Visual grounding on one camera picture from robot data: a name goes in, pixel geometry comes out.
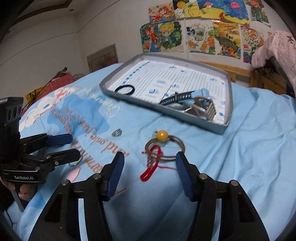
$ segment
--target wall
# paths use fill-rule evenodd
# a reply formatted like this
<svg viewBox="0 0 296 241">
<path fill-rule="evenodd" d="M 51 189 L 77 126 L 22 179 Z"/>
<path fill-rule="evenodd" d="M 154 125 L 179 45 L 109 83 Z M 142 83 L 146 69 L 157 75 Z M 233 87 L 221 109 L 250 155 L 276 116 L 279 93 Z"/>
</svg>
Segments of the wall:
<svg viewBox="0 0 296 241">
<path fill-rule="evenodd" d="M 64 67 L 84 73 L 77 32 L 72 16 L 8 34 L 0 45 L 0 98 L 24 97 Z"/>
<path fill-rule="evenodd" d="M 125 62 L 133 56 L 142 52 L 140 27 L 149 22 L 148 8 L 165 0 L 94 0 L 77 17 L 79 28 L 79 42 L 83 58 L 85 72 L 89 71 L 86 57 L 94 52 L 116 44 L 119 62 Z M 271 27 L 263 23 L 252 21 L 250 27 L 259 28 L 265 31 L 275 32 L 276 30 L 288 31 L 288 28 L 278 14 L 267 4 L 265 12 L 270 20 Z M 229 64 L 245 69 L 251 69 L 250 64 L 227 56 L 212 56 L 201 53 L 165 53 L 181 58 L 192 60 L 203 60 Z"/>
</svg>

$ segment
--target blue bedsheet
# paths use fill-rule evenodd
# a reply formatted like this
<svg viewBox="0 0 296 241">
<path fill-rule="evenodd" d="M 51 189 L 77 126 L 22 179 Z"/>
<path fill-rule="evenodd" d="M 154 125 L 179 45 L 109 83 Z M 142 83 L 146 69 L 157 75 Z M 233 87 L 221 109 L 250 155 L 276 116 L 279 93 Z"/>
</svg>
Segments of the blue bedsheet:
<svg viewBox="0 0 296 241">
<path fill-rule="evenodd" d="M 109 66 L 50 93 L 21 119 L 22 137 L 69 132 L 75 138 L 73 146 L 85 150 L 85 156 L 78 168 L 64 165 L 51 172 L 23 214 L 15 204 L 10 207 L 20 237 L 28 240 L 38 215 L 63 178 L 84 180 L 110 163 L 120 150 L 126 156 L 125 166 L 116 195 L 104 203 L 113 239 L 186 240 L 196 203 L 184 195 L 177 171 L 157 168 L 147 182 L 139 178 L 146 170 L 147 157 L 141 153 L 145 143 L 154 130 L 164 129 L 183 140 L 187 159 L 200 172 L 223 182 L 238 180 L 270 239 L 275 240 L 296 210 L 295 100 L 232 84 L 232 118 L 225 133 L 218 135 L 102 95 L 100 81 L 119 66 Z M 112 137 L 118 128 L 122 136 Z M 176 154 L 176 150 L 173 143 L 163 147 L 165 154 Z M 175 167 L 175 163 L 166 166 Z M 82 206 L 80 202 L 81 235 L 86 240 Z M 213 240 L 218 239 L 218 223 L 219 218 Z"/>
</svg>

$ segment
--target child's painting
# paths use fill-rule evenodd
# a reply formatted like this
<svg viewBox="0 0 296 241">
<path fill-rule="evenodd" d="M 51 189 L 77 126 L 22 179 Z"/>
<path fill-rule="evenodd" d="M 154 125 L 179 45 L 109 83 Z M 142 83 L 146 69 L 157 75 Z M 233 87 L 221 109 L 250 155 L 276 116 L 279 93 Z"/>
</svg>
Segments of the child's painting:
<svg viewBox="0 0 296 241">
<path fill-rule="evenodd" d="M 253 53 L 261 46 L 264 45 L 265 36 L 260 30 L 240 26 L 242 33 L 242 44 L 244 51 L 244 62 L 250 63 Z"/>
<path fill-rule="evenodd" d="M 140 28 L 143 52 L 160 52 L 160 34 L 156 24 L 146 23 Z"/>
<path fill-rule="evenodd" d="M 215 54 L 215 36 L 212 23 L 193 21 L 195 23 L 186 28 L 189 51 Z"/>
<path fill-rule="evenodd" d="M 264 5 L 261 0 L 245 0 L 251 6 L 252 18 L 259 22 L 270 25 L 266 13 L 263 11 Z"/>
<path fill-rule="evenodd" d="M 173 2 L 149 8 L 150 23 L 165 23 L 176 20 Z"/>
<path fill-rule="evenodd" d="M 224 3 L 222 0 L 197 0 L 202 18 L 224 19 Z"/>
<path fill-rule="evenodd" d="M 240 58 L 241 44 L 238 24 L 213 20 L 213 27 L 215 38 L 221 46 L 219 55 Z"/>
<path fill-rule="evenodd" d="M 158 25 L 160 32 L 161 51 L 183 52 L 182 30 L 179 22 L 161 23 Z"/>
<path fill-rule="evenodd" d="M 249 16 L 244 0 L 223 0 L 225 19 L 234 23 L 249 24 Z"/>
<path fill-rule="evenodd" d="M 200 9 L 196 0 L 173 0 L 176 18 L 196 18 Z"/>
</svg>

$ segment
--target red checkered cloth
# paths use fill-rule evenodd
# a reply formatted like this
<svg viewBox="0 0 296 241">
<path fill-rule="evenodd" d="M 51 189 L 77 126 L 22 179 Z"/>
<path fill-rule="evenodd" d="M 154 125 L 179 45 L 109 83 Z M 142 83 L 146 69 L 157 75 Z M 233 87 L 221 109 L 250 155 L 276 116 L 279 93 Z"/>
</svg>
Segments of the red checkered cloth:
<svg viewBox="0 0 296 241">
<path fill-rule="evenodd" d="M 55 91 L 56 89 L 63 87 L 65 85 L 68 85 L 70 83 L 73 83 L 74 80 L 72 78 L 71 74 L 66 74 L 60 78 L 56 78 L 54 80 L 52 80 L 46 87 L 45 89 L 42 91 L 41 94 L 39 94 L 36 98 L 36 100 L 34 101 L 34 103 L 38 100 L 40 100 L 42 97 L 48 95 L 50 92 Z M 26 111 L 28 110 L 28 107 L 26 107 L 23 112 L 22 112 L 22 116 L 26 113 Z"/>
</svg>

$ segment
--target metal screw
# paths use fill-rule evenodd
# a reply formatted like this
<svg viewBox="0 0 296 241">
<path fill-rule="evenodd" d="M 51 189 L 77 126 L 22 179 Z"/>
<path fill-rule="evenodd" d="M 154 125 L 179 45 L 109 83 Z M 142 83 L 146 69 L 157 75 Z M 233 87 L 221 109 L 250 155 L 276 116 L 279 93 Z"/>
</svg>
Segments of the metal screw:
<svg viewBox="0 0 296 241">
<path fill-rule="evenodd" d="M 205 174 L 205 173 L 201 173 L 201 174 L 200 174 L 200 178 L 201 178 L 201 179 L 207 179 L 207 174 Z"/>
<path fill-rule="evenodd" d="M 100 179 L 100 178 L 101 178 L 101 174 L 99 173 L 93 174 L 93 179 Z"/>
<path fill-rule="evenodd" d="M 62 184 L 63 186 L 65 186 L 65 185 L 67 185 L 69 182 L 70 182 L 70 181 L 69 181 L 68 179 L 65 179 L 65 180 L 62 180 L 62 181 L 61 181 L 61 184 Z"/>
<path fill-rule="evenodd" d="M 238 186 L 239 185 L 239 183 L 236 180 L 232 180 L 230 182 L 230 184 L 233 185 L 233 186 Z"/>
</svg>

